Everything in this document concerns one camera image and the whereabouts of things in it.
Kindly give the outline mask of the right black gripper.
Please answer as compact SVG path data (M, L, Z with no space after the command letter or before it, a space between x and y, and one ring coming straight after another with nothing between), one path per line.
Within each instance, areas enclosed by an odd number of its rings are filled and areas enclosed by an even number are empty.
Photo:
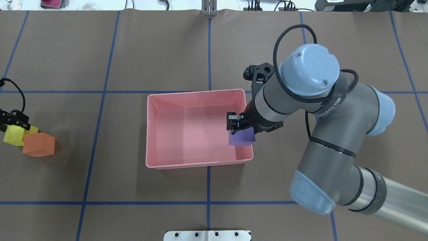
M243 78L251 81L252 99L240 115L235 112L226 113L226 130L237 132L253 128L254 133L272 132L284 126L283 121L273 122L265 119L256 108L256 96L261 93L261 100L265 102L262 88L274 74L274 67L269 63L250 65L243 72Z

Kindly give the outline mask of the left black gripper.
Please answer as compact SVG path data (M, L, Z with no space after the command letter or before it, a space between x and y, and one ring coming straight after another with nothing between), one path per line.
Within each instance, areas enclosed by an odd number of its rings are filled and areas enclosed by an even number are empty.
M21 111L12 110L7 112L0 110L0 131L5 132L7 126L18 126L25 130L30 130L31 124L29 123L29 117Z

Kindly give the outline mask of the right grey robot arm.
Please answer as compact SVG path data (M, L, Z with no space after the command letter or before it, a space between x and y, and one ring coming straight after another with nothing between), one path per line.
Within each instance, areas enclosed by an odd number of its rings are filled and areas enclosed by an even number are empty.
M427 194L355 165L367 136L384 132L395 104L373 86L341 70L335 55L319 44L304 44L280 65L250 65L253 97L241 114L227 114L232 135L253 128L271 132L298 110L318 117L295 171L290 196L319 215L346 206L427 235Z

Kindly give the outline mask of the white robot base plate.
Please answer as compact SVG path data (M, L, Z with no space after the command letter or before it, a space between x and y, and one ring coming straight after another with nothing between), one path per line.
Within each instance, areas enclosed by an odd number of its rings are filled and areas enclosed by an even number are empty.
M247 230L168 231L164 241L252 241Z

